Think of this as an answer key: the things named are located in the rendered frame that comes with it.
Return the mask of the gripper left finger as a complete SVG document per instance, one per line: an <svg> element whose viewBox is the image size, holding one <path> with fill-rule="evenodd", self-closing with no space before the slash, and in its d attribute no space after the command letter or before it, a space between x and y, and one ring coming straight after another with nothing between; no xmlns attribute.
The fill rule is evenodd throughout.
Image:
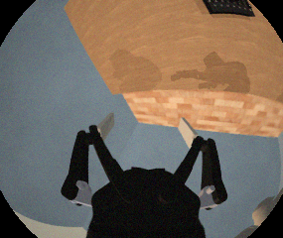
<svg viewBox="0 0 283 238"><path fill-rule="evenodd" d="M100 163L116 190L126 203L139 199L139 189L126 175L117 161L113 159L104 140L114 126L114 113L110 112L98 126L89 126L89 133L81 130L74 142L69 174L62 186L61 193L77 206L91 206L91 187L88 185L88 149L93 145ZM92 140L91 140L92 139Z"/></svg>

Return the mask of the black lighting desk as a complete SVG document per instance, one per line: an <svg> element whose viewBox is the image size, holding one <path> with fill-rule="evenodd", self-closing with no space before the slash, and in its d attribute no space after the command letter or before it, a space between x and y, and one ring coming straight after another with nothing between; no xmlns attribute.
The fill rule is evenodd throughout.
<svg viewBox="0 0 283 238"><path fill-rule="evenodd" d="M255 17L247 0L203 0L210 14L235 14ZM224 13L223 13L224 12Z"/></svg>

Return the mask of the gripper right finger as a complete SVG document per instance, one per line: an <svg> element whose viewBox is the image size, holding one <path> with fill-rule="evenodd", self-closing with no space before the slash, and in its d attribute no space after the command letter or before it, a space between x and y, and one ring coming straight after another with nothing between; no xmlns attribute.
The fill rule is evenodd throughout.
<svg viewBox="0 0 283 238"><path fill-rule="evenodd" d="M181 117L178 129L190 150L172 177L161 189L158 195L159 201L163 204L170 204L178 197L201 150L203 168L201 191L199 192L200 209L210 210L227 200L227 192L221 179L215 141L211 138L204 140L184 117Z"/></svg>

